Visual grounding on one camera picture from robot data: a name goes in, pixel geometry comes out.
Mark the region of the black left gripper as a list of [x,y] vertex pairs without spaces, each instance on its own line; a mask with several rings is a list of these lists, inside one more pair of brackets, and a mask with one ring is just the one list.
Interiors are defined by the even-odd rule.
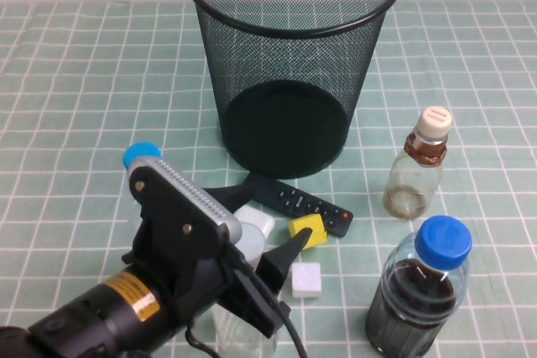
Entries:
[[[227,210],[239,210],[254,195],[254,187],[245,183],[204,190]],[[289,328],[290,307],[278,301],[278,293],[312,233],[306,227],[263,253],[255,269],[232,244],[226,244],[214,258],[198,260],[190,268],[189,278],[180,276],[174,283],[179,327],[190,328],[197,316],[218,304],[267,338],[283,326]]]

